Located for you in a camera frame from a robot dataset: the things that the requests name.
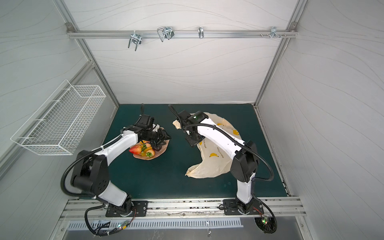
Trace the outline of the red apple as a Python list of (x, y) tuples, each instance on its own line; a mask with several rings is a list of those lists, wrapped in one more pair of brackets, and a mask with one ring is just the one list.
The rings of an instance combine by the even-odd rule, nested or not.
[(142, 147), (141, 146), (132, 146), (129, 149), (129, 152), (134, 154), (134, 155), (141, 155), (142, 153)]

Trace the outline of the cream plastic banana bag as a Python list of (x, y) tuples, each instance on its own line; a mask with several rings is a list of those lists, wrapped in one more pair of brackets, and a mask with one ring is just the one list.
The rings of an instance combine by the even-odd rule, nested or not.
[[(229, 135), (242, 139), (239, 132), (226, 119), (208, 112), (205, 114)], [(202, 162), (189, 167), (186, 176), (195, 179), (215, 178), (230, 171), (233, 159), (213, 141), (205, 138), (197, 144), (197, 148), (201, 152)]]

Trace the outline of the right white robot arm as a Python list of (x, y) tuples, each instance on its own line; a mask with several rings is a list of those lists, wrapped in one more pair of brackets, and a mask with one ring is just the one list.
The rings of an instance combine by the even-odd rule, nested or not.
[(229, 132), (214, 123), (209, 116), (201, 111), (190, 114), (187, 111), (173, 111), (180, 124), (181, 130), (187, 134), (186, 140), (194, 147), (203, 140), (216, 144), (232, 160), (230, 173), (237, 180), (237, 195), (235, 206), (224, 206), (237, 210), (241, 215), (247, 215), (254, 210), (258, 199), (254, 194), (256, 180), (270, 182), (275, 174), (272, 167), (257, 153), (256, 144), (245, 142), (232, 136)]

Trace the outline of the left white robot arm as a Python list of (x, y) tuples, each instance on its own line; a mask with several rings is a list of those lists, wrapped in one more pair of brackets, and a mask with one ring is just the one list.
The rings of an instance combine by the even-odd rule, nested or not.
[(108, 204), (121, 216), (129, 215), (134, 208), (132, 198), (110, 180), (109, 166), (126, 150), (132, 150), (139, 143), (159, 151), (170, 135), (154, 118), (141, 114), (132, 125), (124, 127), (121, 133), (92, 151), (81, 151), (76, 160), (65, 170), (61, 178), (61, 189), (72, 197), (89, 197)]

